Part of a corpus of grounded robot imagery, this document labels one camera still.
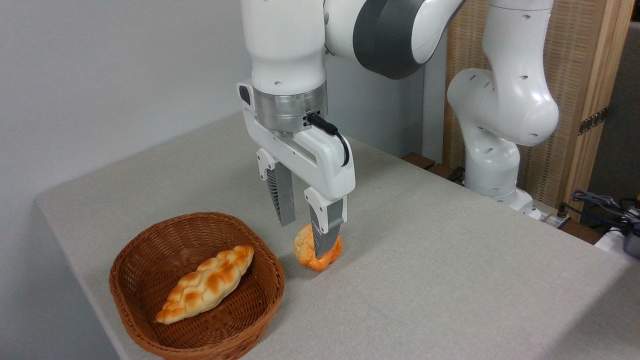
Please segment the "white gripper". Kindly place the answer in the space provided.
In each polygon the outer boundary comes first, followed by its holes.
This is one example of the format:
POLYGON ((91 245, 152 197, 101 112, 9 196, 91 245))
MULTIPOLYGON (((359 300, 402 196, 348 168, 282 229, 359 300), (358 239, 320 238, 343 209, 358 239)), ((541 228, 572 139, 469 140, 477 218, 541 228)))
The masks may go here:
POLYGON ((266 182, 282 227, 295 221, 291 171, 311 187, 304 191, 310 206, 314 253, 320 259, 338 240, 347 221, 347 194, 355 188, 352 162, 337 136, 311 125, 310 115, 326 116, 327 85, 296 95, 272 95, 238 83, 249 136, 257 153, 260 178, 266 182))

